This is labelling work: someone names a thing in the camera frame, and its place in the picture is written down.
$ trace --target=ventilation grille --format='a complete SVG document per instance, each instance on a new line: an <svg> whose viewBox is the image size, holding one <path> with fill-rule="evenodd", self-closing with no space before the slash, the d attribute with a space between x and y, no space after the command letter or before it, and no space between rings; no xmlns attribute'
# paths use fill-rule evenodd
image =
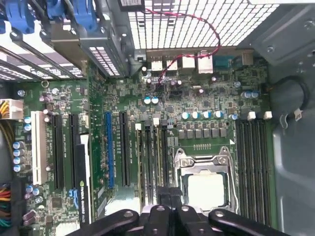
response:
<svg viewBox="0 0 315 236"><path fill-rule="evenodd" d="M278 6L251 5L247 0L145 0L145 7L154 11L207 19L217 29L222 46L238 45ZM218 43L206 23L191 17L128 14L136 49L214 47Z"/></svg>

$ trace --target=screw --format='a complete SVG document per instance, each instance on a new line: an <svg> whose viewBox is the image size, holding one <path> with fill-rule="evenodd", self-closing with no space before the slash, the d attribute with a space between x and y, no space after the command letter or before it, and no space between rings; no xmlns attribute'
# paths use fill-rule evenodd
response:
<svg viewBox="0 0 315 236"><path fill-rule="evenodd" d="M132 217L133 216L133 213L131 211L126 211L124 213L124 217Z"/></svg>
<svg viewBox="0 0 315 236"><path fill-rule="evenodd" d="M275 48L273 46L268 46L267 47L267 52L268 53L273 53L275 51Z"/></svg>
<svg viewBox="0 0 315 236"><path fill-rule="evenodd" d="M309 30L310 28L313 28L315 26L315 21L314 20L307 20L304 22L304 27Z"/></svg>
<svg viewBox="0 0 315 236"><path fill-rule="evenodd" d="M189 207L188 206L182 206L182 211L189 211Z"/></svg>
<svg viewBox="0 0 315 236"><path fill-rule="evenodd" d="M158 210L158 211L164 211L165 208L164 208L163 206L159 206L159 207L157 208L157 210Z"/></svg>
<svg viewBox="0 0 315 236"><path fill-rule="evenodd" d="M224 214L223 214L222 211L217 210L217 211L216 211L216 216L217 216L217 217L224 217Z"/></svg>

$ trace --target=blue tab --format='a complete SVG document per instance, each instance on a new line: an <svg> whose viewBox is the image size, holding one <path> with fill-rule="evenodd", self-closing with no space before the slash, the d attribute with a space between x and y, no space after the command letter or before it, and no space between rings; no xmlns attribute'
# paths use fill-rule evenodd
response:
<svg viewBox="0 0 315 236"><path fill-rule="evenodd" d="M96 14L92 0L73 0L74 17L78 24L82 25L87 32L97 30Z"/></svg>
<svg viewBox="0 0 315 236"><path fill-rule="evenodd" d="M50 20L54 17L60 17L64 15L64 5L61 0L47 0L47 14Z"/></svg>
<svg viewBox="0 0 315 236"><path fill-rule="evenodd" d="M34 33L34 17L26 0L6 0L5 11L12 27L24 34Z"/></svg>

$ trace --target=black connector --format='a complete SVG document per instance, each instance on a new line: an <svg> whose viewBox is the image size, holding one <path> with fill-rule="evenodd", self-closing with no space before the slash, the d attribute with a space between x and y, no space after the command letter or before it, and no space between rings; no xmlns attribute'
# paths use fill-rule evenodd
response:
<svg viewBox="0 0 315 236"><path fill-rule="evenodd" d="M130 153L127 111L119 112L119 123L122 150L123 186L130 186Z"/></svg>
<svg viewBox="0 0 315 236"><path fill-rule="evenodd" d="M53 128L53 156L54 156L54 180L55 188L64 188L64 172L63 172L63 120L61 115L52 116Z"/></svg>

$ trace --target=white connector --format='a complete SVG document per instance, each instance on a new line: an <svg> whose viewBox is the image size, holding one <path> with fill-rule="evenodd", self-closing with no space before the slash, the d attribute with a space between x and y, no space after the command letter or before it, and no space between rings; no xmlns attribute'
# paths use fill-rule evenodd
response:
<svg viewBox="0 0 315 236"><path fill-rule="evenodd" d="M272 118L272 112L271 111L267 111L264 114L264 119L271 119Z"/></svg>
<svg viewBox="0 0 315 236"><path fill-rule="evenodd" d="M23 101L13 100L13 99L0 99L0 104L2 102L7 102L8 106L8 115L2 117L2 119L15 119L20 120L24 118L23 112Z"/></svg>
<svg viewBox="0 0 315 236"><path fill-rule="evenodd" d="M31 155L33 184L43 184L47 181L46 160L46 123L43 112L31 112Z"/></svg>

